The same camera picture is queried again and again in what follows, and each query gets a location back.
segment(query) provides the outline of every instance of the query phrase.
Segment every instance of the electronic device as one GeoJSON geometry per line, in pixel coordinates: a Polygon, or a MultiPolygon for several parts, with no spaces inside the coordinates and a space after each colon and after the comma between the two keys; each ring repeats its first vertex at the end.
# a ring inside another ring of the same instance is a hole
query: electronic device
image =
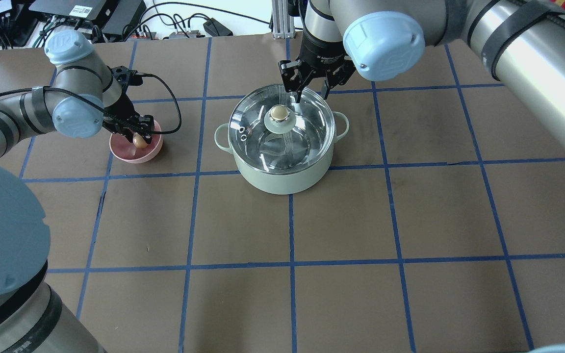
{"type": "Polygon", "coordinates": [[[29,9],[43,20],[52,16],[67,18],[65,26],[103,27],[117,7],[118,0],[36,0],[29,9]]]}
{"type": "Polygon", "coordinates": [[[120,0],[112,16],[102,28],[102,32],[108,38],[108,41],[121,41],[124,27],[129,25],[132,29],[136,26],[145,8],[143,0],[120,0]]]}
{"type": "Polygon", "coordinates": [[[13,47],[24,47],[38,24],[38,16],[29,10],[29,2],[0,0],[0,28],[13,47]]]}

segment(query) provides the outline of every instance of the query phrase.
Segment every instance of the blue tape grid line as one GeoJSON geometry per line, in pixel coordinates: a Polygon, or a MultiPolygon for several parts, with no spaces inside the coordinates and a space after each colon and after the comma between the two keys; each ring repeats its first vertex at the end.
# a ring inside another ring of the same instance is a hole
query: blue tape grid line
{"type": "MultiPolygon", "coordinates": [[[[565,259],[565,254],[525,254],[510,255],[515,260],[565,259]]],[[[363,260],[321,260],[294,261],[294,267],[314,266],[358,266],[368,264],[398,264],[399,259],[363,259],[363,260]]],[[[492,256],[462,256],[462,257],[415,257],[402,259],[405,264],[429,263],[469,263],[485,261],[505,261],[504,255],[492,256]]],[[[191,270],[221,270],[229,268],[284,268],[291,266],[289,262],[274,263],[232,263],[232,264],[191,264],[191,270]]],[[[132,266],[132,267],[103,267],[103,268],[50,268],[47,273],[106,273],[106,272],[148,272],[148,271],[184,271],[186,265],[176,266],[132,266]]]]}
{"type": "MultiPolygon", "coordinates": [[[[565,158],[534,158],[534,159],[505,159],[483,161],[484,165],[498,164],[521,164],[521,163],[551,163],[565,162],[565,158]]],[[[450,167],[455,165],[479,165],[478,161],[463,161],[457,163],[448,162],[421,162],[421,163],[395,163],[387,164],[389,169],[392,168],[422,168],[422,167],[450,167]]],[[[342,165],[332,166],[328,170],[362,170],[362,169],[383,169],[385,165],[342,165]]],[[[194,177],[196,172],[186,173],[160,173],[160,174],[121,174],[110,175],[109,179],[140,179],[140,178],[173,178],[173,177],[194,177]]],[[[199,175],[237,175],[239,170],[219,170],[214,172],[199,172],[199,175]]],[[[79,181],[97,181],[103,180],[103,176],[88,176],[84,178],[27,178],[23,179],[25,183],[73,183],[79,181]]]]}
{"type": "MultiPolygon", "coordinates": [[[[130,56],[130,66],[128,66],[129,69],[132,69],[132,65],[134,64],[134,57],[136,55],[136,47],[137,47],[137,42],[134,42],[134,45],[132,45],[132,55],[130,56]]],[[[112,153],[109,152],[108,153],[108,162],[106,163],[106,173],[104,175],[103,178],[103,189],[102,189],[102,195],[99,198],[99,204],[97,205],[97,215],[95,218],[95,224],[93,226],[93,235],[91,237],[91,241],[90,241],[90,246],[88,248],[88,257],[87,257],[87,264],[86,264],[86,268],[90,269],[91,263],[93,261],[93,253],[95,251],[95,243],[97,241],[97,233],[99,232],[99,224],[102,218],[102,210],[103,210],[103,205],[106,199],[106,193],[108,192],[108,183],[110,182],[110,168],[112,167],[112,153]]],[[[80,290],[80,299],[78,300],[78,308],[76,310],[76,317],[78,319],[80,319],[81,317],[81,313],[82,313],[82,307],[84,305],[84,297],[86,294],[86,288],[87,288],[87,284],[88,284],[88,275],[90,272],[85,272],[84,273],[84,279],[82,281],[82,287],[80,290]]]]}
{"type": "Polygon", "coordinates": [[[208,92],[208,71],[210,69],[210,53],[213,40],[208,39],[206,49],[206,70],[204,72],[204,89],[202,92],[202,116],[200,117],[200,140],[198,143],[198,159],[195,170],[195,185],[193,186],[193,205],[191,206],[191,228],[189,230],[189,246],[186,255],[184,273],[184,292],[182,293],[182,313],[180,316],[179,353],[184,351],[184,333],[186,331],[186,313],[189,299],[189,283],[191,282],[191,260],[193,259],[193,237],[195,235],[195,216],[198,208],[198,191],[200,187],[200,168],[202,166],[202,144],[204,143],[204,122],[206,116],[206,95],[208,92]]]}
{"type": "Polygon", "coordinates": [[[396,255],[398,257],[398,269],[401,277],[402,286],[402,302],[404,304],[404,313],[407,319],[407,329],[409,332],[409,343],[411,352],[415,353],[415,336],[413,333],[413,323],[411,320],[411,309],[409,304],[409,293],[407,290],[407,279],[404,273],[404,261],[402,259],[402,249],[400,244],[400,235],[398,233],[398,220],[396,217],[396,210],[394,206],[394,193],[392,191],[392,180],[389,174],[389,162],[385,150],[385,137],[383,135],[383,123],[381,123],[381,111],[379,110],[379,98],[377,95],[376,83],[372,82],[372,96],[374,98],[374,110],[376,114],[376,125],[379,131],[379,140],[381,141],[381,153],[383,154],[383,164],[385,170],[385,181],[387,187],[387,195],[389,199],[389,210],[392,217],[392,227],[394,229],[394,242],[396,246],[396,255]]]}
{"type": "Polygon", "coordinates": [[[448,49],[448,45],[444,45],[444,48],[446,49],[446,56],[448,57],[448,63],[450,64],[450,69],[452,70],[453,76],[455,77],[455,84],[457,85],[457,92],[459,93],[459,98],[462,102],[463,113],[465,115],[466,122],[468,123],[468,129],[469,129],[470,134],[472,136],[472,143],[474,144],[475,152],[477,152],[477,159],[479,161],[479,165],[480,165],[480,168],[481,168],[481,174],[482,174],[483,179],[484,179],[485,190],[487,190],[487,195],[488,195],[488,198],[489,198],[489,205],[491,206],[491,211],[492,211],[493,216],[494,216],[494,222],[496,223],[496,230],[498,230],[498,238],[500,239],[500,244],[501,244],[502,249],[503,249],[503,254],[504,254],[504,257],[505,257],[505,263],[507,264],[507,271],[509,272],[509,279],[511,280],[512,287],[514,289],[514,296],[515,296],[515,300],[516,300],[516,305],[518,306],[518,312],[520,313],[520,319],[522,320],[522,326],[523,326],[523,329],[524,329],[525,336],[527,338],[527,344],[529,345],[529,350],[532,351],[534,349],[534,345],[533,345],[533,339],[531,337],[531,331],[529,330],[529,323],[527,322],[527,315],[526,315],[524,308],[522,306],[522,299],[520,298],[520,291],[518,290],[518,283],[517,283],[515,275],[514,275],[514,268],[512,266],[512,260],[511,260],[511,257],[509,257],[509,250],[507,249],[507,243],[505,243],[505,235],[503,233],[502,225],[500,224],[500,219],[498,217],[498,211],[496,210],[496,203],[494,202],[494,196],[491,192],[491,187],[489,185],[489,179],[487,177],[487,172],[485,171],[485,164],[484,164],[483,158],[481,157],[481,150],[479,149],[479,146],[478,146],[478,143],[477,143],[477,136],[475,134],[474,127],[473,127],[472,122],[470,120],[468,107],[466,106],[466,100],[463,96],[462,88],[460,87],[459,77],[457,76],[457,70],[455,70],[455,64],[453,63],[453,57],[450,54],[450,49],[448,49]]]}
{"type": "MultiPolygon", "coordinates": [[[[291,60],[291,43],[285,40],[287,60],[291,60]]],[[[289,288],[291,299],[291,351],[298,353],[298,331],[296,330],[296,250],[294,241],[293,195],[289,195],[289,288]]]]}

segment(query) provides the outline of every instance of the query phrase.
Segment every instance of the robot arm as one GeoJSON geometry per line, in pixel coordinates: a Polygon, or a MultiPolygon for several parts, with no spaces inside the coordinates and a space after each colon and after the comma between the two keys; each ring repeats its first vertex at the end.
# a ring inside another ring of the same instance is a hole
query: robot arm
{"type": "Polygon", "coordinates": [[[111,71],[76,31],[55,35],[45,54],[56,65],[54,86],[34,87],[0,100],[0,157],[22,139],[54,130],[86,138],[105,127],[132,141],[131,127],[141,132],[146,143],[151,141],[144,131],[153,129],[153,117],[140,116],[126,96],[128,85],[143,83],[140,75],[125,67],[111,71]]]}
{"type": "Polygon", "coordinates": [[[354,69],[388,80],[427,45],[456,39],[565,147],[565,11],[548,0],[309,0],[300,55],[280,62],[282,80],[301,94],[325,76],[326,96],[354,69]]]}

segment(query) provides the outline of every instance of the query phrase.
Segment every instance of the sticker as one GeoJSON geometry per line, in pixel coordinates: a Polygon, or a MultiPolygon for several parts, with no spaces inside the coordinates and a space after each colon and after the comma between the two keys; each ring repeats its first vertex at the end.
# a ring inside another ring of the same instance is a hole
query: sticker
{"type": "Polygon", "coordinates": [[[72,9],[71,12],[69,13],[69,16],[87,18],[88,14],[92,9],[93,9],[92,7],[88,7],[88,6],[75,5],[74,9],[72,9]]]}

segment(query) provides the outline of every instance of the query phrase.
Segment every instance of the brown work surface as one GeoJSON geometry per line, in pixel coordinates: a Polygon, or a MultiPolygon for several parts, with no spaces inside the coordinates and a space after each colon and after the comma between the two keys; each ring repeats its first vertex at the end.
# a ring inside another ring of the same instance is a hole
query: brown work surface
{"type": "MultiPolygon", "coordinates": [[[[45,208],[47,282],[101,344],[494,353],[565,342],[565,150],[538,120],[463,43],[428,48],[390,82],[337,87],[328,103],[351,127],[331,170],[299,194],[265,194],[213,132],[242,96],[280,82],[276,64],[300,37],[286,44],[97,45],[108,65],[165,78],[182,130],[141,165],[110,157],[105,131],[54,132],[0,159],[45,208]]],[[[0,51],[0,91],[53,72],[41,50],[0,51]]],[[[130,94],[175,127],[161,85],[130,94]]]]}

